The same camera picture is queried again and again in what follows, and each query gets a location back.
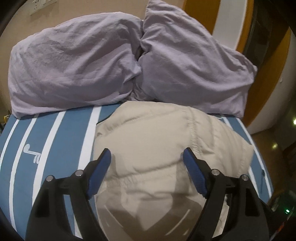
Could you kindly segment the blue white striped bedsheet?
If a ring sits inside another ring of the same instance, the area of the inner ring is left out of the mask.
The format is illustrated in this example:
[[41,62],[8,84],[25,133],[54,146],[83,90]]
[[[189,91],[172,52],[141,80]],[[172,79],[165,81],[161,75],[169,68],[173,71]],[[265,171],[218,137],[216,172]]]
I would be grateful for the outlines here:
[[[96,127],[121,105],[9,118],[1,134],[1,209],[21,237],[26,234],[33,202],[45,178],[49,175],[68,177],[96,160],[93,156]],[[271,179],[246,127],[236,117],[211,116],[253,147],[253,158],[246,174],[259,197],[268,202],[273,194]],[[95,196],[90,199],[90,205],[99,221]]]

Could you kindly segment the left lavender pillow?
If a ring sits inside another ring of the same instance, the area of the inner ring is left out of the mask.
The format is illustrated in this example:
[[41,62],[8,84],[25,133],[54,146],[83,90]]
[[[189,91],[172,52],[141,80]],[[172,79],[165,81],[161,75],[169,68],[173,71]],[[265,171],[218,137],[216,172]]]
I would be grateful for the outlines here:
[[142,20],[115,12],[81,16],[13,46],[8,87],[15,117],[119,102],[132,92]]

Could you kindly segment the beige puffer jacket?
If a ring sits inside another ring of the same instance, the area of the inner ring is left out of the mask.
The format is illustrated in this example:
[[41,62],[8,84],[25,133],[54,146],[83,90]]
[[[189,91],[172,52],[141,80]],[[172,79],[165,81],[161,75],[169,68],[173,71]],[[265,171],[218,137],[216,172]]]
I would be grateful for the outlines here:
[[183,163],[191,148],[222,174],[248,172],[254,150],[229,126],[202,111],[129,101],[96,127],[93,156],[112,160],[95,196],[109,240],[186,240],[205,204]]

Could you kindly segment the right lavender pillow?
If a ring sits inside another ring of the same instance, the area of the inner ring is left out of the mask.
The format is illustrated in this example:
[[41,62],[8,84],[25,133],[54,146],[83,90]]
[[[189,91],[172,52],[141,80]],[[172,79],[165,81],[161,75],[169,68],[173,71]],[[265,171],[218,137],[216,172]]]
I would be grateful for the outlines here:
[[131,100],[191,106],[242,118],[257,67],[177,6],[149,1]]

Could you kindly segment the lavender pillow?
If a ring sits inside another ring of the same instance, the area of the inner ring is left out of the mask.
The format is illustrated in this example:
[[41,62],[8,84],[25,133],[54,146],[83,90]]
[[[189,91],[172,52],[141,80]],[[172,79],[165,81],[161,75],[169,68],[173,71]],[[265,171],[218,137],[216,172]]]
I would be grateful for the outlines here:
[[132,92],[142,20],[115,12],[81,16],[13,46],[8,87],[15,117],[119,102]]
[[191,106],[242,118],[257,67],[177,6],[149,1],[131,100]]

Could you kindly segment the white wall socket panel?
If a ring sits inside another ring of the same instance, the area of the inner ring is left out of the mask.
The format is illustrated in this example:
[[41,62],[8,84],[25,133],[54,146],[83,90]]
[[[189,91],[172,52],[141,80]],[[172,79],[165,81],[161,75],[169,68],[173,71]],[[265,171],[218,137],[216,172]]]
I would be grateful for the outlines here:
[[29,10],[29,14],[33,15],[36,12],[38,12],[41,9],[44,9],[47,6],[50,6],[52,4],[57,3],[57,0],[33,0],[33,1],[29,1],[29,6],[30,6],[30,10]]

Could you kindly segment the wooden door frame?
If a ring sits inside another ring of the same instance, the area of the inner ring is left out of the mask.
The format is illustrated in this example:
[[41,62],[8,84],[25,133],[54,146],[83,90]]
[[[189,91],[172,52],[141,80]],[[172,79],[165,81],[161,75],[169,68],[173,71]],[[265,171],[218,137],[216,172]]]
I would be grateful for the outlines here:
[[295,91],[295,35],[271,1],[184,1],[183,10],[258,68],[244,118],[255,134],[274,126]]

